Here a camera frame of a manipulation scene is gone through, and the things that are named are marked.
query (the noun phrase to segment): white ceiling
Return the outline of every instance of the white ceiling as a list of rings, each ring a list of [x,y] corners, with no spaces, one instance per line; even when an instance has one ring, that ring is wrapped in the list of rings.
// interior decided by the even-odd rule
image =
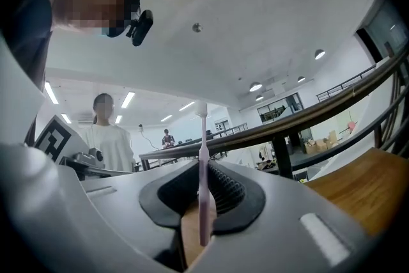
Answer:
[[[142,46],[54,32],[47,75],[127,85],[245,108],[249,85],[311,80],[359,27],[373,0],[141,0],[154,14]],[[203,31],[195,33],[199,22]],[[316,49],[327,55],[314,60]],[[273,97],[268,91],[265,98]]]
[[[168,125],[175,119],[190,114],[194,110],[194,105],[179,112],[179,109],[192,102],[191,99],[165,95],[162,93],[136,90],[123,86],[112,84],[102,84],[88,81],[75,81],[60,78],[47,79],[59,102],[58,105],[52,105],[49,102],[43,106],[39,116],[47,116],[43,113],[52,109],[53,114],[65,113],[71,121],[78,124],[89,125],[94,117],[93,101],[100,93],[108,93],[114,99],[114,121],[117,115],[123,115],[120,125],[127,127],[136,127],[143,124],[144,127],[154,125]],[[129,91],[135,92],[135,95],[126,109],[121,105]],[[161,119],[172,114],[173,117],[161,122]]]

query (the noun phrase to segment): black rubber pad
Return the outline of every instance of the black rubber pad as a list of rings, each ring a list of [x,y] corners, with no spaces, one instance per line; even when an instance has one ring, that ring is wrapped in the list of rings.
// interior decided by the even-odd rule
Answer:
[[[199,163],[193,160],[168,175],[145,185],[139,203],[159,226],[180,229],[180,219],[196,199],[199,188]]]
[[[260,215],[266,203],[264,190],[255,181],[214,160],[209,161],[209,189],[218,215],[213,222],[214,235],[243,231]]]

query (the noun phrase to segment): wooden surface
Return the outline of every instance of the wooden surface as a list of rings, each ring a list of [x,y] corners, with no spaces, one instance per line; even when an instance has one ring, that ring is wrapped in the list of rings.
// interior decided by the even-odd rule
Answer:
[[[216,204],[212,194],[210,194],[210,226],[212,226],[215,219]],[[205,248],[199,243],[199,203],[197,200],[189,206],[181,219],[181,236],[185,248],[186,262],[190,266]]]
[[[356,219],[370,234],[385,230],[409,184],[409,162],[372,148],[353,162],[305,185]]]

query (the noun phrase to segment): pink toothbrush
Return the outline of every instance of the pink toothbrush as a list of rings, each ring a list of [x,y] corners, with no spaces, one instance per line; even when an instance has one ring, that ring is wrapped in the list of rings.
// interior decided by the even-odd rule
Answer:
[[[202,147],[199,150],[199,239],[201,246],[206,246],[210,237],[210,192],[207,180],[209,149],[206,144],[207,103],[197,101],[195,114],[202,119]]]

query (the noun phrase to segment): desk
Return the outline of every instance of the desk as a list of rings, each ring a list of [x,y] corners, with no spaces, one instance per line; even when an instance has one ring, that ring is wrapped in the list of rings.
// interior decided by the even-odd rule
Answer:
[[[370,235],[389,226],[408,184],[409,162],[376,148],[337,171],[305,183],[356,219]]]

